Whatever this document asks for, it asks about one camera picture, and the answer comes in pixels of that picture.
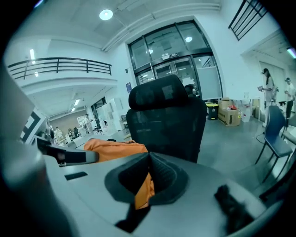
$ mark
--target glass entrance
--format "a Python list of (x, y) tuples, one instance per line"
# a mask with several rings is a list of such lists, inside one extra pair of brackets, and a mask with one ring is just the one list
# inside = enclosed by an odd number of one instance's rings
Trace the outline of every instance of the glass entrance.
[(175, 61), (156, 66), (154, 67), (154, 72), (157, 79), (175, 74), (179, 77), (184, 86), (193, 84), (200, 91), (190, 57), (177, 59)]

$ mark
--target orange fabric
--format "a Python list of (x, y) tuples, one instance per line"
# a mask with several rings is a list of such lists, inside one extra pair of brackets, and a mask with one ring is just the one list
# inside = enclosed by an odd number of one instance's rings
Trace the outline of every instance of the orange fabric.
[[(148, 152), (143, 144), (133, 140), (128, 142), (113, 142), (101, 139), (88, 140), (84, 145), (84, 150), (92, 150), (99, 153), (99, 162), (110, 161), (136, 153)], [(154, 196), (154, 185), (150, 174), (147, 175), (141, 188), (135, 196), (135, 208), (141, 209), (148, 206), (148, 200)]]

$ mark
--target ceiling light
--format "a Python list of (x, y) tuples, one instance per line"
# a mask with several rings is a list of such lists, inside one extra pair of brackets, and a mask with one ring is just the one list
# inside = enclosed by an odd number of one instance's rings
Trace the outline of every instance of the ceiling light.
[(192, 40), (192, 37), (187, 37), (185, 40), (186, 42), (190, 42)]
[(294, 48), (288, 48), (287, 51), (293, 58), (296, 58), (296, 51)]
[(113, 16), (113, 12), (109, 9), (105, 9), (101, 11), (99, 16), (102, 20), (110, 20)]
[(30, 50), (30, 56), (32, 60), (35, 59), (34, 50)]
[(76, 100), (74, 106), (78, 105), (79, 101), (80, 99)]
[[(146, 51), (146, 53), (147, 53), (147, 51)], [(149, 50), (149, 53), (152, 54), (153, 53), (153, 50)]]
[(43, 0), (40, 0), (38, 3), (35, 4), (34, 8), (38, 7), (42, 2), (43, 2)]

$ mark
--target white ceiling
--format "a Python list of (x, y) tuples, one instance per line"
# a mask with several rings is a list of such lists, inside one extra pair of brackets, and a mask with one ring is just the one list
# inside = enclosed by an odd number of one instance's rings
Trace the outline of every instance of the white ceiling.
[[(49, 0), (37, 7), (15, 35), (76, 39), (104, 48), (120, 31), (137, 20), (176, 6), (219, 6), (221, 0)], [(99, 18), (104, 9), (113, 11), (108, 21)]]
[(287, 52), (288, 47), (290, 47), (289, 41), (279, 31), (253, 49), (253, 52), (273, 57), (290, 66), (296, 66), (295, 59)]
[(61, 89), (46, 90), (39, 93), (28, 95), (29, 99), (35, 106), (41, 110), (46, 116), (52, 117), (57, 114), (70, 112), (74, 107), (77, 99), (80, 100), (77, 110), (83, 106), (90, 105), (91, 100), (104, 91), (110, 89), (111, 86), (76, 86), (63, 87)]

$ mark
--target blue chair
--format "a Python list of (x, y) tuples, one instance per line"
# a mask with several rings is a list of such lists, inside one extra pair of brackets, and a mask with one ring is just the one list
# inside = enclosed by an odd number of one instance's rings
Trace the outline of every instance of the blue chair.
[(281, 172), (279, 173), (279, 175), (280, 175), (282, 173), (285, 165), (288, 162), (290, 154), (293, 152), (291, 147), (279, 136), (280, 130), (285, 125), (286, 125), (286, 119), (285, 119), (284, 115), (282, 114), (280, 108), (278, 106), (269, 106), (267, 125), (266, 125), (266, 129), (265, 129), (265, 133), (264, 133), (265, 143), (263, 145), (263, 148), (262, 148), (260, 155), (259, 155), (255, 164), (257, 164), (257, 162), (259, 161), (266, 145), (272, 150), (272, 155), (271, 155), (268, 162), (270, 162), (273, 155), (275, 155), (277, 158), (276, 158), (274, 164), (272, 165), (272, 168), (270, 169), (270, 171), (268, 172), (266, 177), (263, 179), (262, 183), (264, 183), (266, 181), (267, 177), (271, 174), (278, 159), (280, 157), (288, 156)]

